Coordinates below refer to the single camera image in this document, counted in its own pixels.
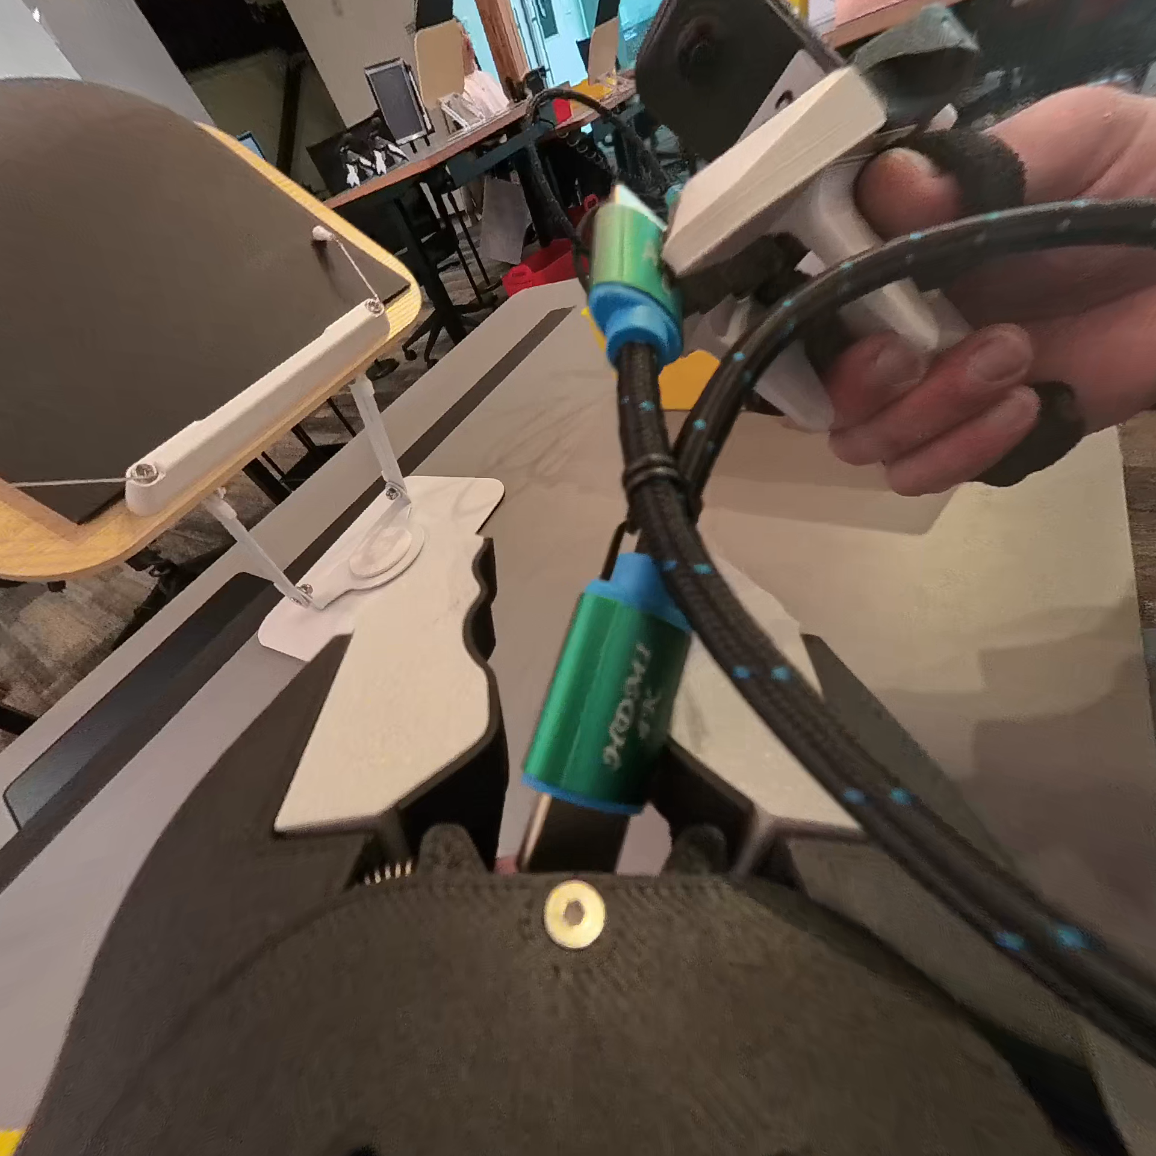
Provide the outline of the red bag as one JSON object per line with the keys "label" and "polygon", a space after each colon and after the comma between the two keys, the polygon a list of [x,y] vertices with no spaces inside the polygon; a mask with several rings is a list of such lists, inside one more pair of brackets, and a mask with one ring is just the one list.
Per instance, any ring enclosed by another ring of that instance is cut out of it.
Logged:
{"label": "red bag", "polygon": [[574,267],[574,247],[570,240],[559,238],[545,247],[537,247],[510,267],[501,276],[501,286],[510,298],[531,287],[553,284],[577,279]]}

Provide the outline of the person's right hand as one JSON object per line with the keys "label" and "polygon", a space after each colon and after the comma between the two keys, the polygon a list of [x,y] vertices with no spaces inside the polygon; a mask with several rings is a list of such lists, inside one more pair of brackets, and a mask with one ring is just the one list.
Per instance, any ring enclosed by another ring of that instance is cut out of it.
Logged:
{"label": "person's right hand", "polygon": [[[1049,95],[989,134],[1018,154],[1029,205],[1152,198],[1155,103],[1106,85]],[[1013,254],[945,291],[970,334],[936,359],[892,333],[846,351],[827,374],[828,447],[883,468],[903,496],[984,479],[1040,428],[1036,385],[1069,385],[1084,432],[1153,408],[1150,250]]]}

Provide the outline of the wooden background desk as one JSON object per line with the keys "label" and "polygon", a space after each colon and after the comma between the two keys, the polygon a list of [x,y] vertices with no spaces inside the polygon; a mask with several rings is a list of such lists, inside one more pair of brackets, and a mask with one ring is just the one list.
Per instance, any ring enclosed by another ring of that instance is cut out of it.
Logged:
{"label": "wooden background desk", "polygon": [[409,161],[387,173],[360,183],[344,192],[327,196],[322,202],[336,210],[377,194],[403,188],[431,172],[443,172],[451,183],[462,184],[477,179],[487,168],[504,162],[513,163],[539,140],[553,140],[593,125],[599,114],[590,108],[571,110],[566,119],[550,107],[530,126],[523,125],[527,101],[515,103],[501,115],[449,134]]}

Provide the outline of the background office chair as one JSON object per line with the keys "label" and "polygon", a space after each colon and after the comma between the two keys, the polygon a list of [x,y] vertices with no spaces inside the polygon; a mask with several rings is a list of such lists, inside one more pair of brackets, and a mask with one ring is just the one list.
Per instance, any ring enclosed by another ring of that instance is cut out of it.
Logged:
{"label": "background office chair", "polygon": [[[400,348],[405,357],[414,362],[418,357],[416,344],[424,338],[421,359],[427,367],[432,367],[438,362],[439,340],[447,337],[451,344],[457,344],[498,307],[499,294],[497,282],[484,269],[466,216],[458,207],[443,173],[435,170],[431,180],[414,177],[403,188],[398,194],[396,209],[413,240],[406,253],[421,265],[414,273],[422,287],[428,313]],[[451,296],[443,282],[447,271],[460,272],[465,278],[472,294],[469,298],[457,301]]]}

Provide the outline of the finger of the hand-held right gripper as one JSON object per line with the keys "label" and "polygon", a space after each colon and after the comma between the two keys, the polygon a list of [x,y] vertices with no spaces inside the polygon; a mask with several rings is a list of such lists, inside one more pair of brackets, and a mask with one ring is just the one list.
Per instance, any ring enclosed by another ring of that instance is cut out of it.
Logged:
{"label": "finger of the hand-held right gripper", "polygon": [[827,74],[687,181],[662,245],[665,265],[685,278],[736,253],[885,122],[886,106],[861,73]]}
{"label": "finger of the hand-held right gripper", "polygon": [[[764,235],[742,251],[684,278],[684,348],[722,357],[761,324],[780,298],[808,280],[808,249],[790,235]],[[761,371],[750,407],[808,432],[830,429],[833,406],[805,349],[794,341]]]}

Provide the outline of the framed tablet on stand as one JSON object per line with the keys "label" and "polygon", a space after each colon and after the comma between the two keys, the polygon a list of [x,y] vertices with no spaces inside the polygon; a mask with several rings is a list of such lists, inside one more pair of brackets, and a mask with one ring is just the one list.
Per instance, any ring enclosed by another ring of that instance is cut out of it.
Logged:
{"label": "framed tablet on stand", "polygon": [[388,137],[399,145],[428,141],[432,122],[411,66],[396,56],[363,71]]}

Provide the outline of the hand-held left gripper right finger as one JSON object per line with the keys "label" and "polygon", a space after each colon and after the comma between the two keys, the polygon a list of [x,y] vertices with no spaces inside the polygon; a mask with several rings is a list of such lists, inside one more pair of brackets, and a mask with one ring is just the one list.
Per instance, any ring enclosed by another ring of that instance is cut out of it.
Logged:
{"label": "hand-held left gripper right finger", "polygon": [[863,842],[859,824],[762,723],[700,637],[688,648],[669,736],[740,806],[736,872],[751,874],[780,838]]}

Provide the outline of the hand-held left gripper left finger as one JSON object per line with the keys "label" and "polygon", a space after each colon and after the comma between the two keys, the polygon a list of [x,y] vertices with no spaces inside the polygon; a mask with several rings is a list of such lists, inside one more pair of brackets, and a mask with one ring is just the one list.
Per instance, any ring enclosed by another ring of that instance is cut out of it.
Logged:
{"label": "hand-held left gripper left finger", "polygon": [[509,751],[497,675],[497,551],[491,538],[428,538],[399,579],[374,589],[351,633],[307,671],[332,673],[283,795],[281,835],[374,831],[416,857],[440,824],[498,857]]}

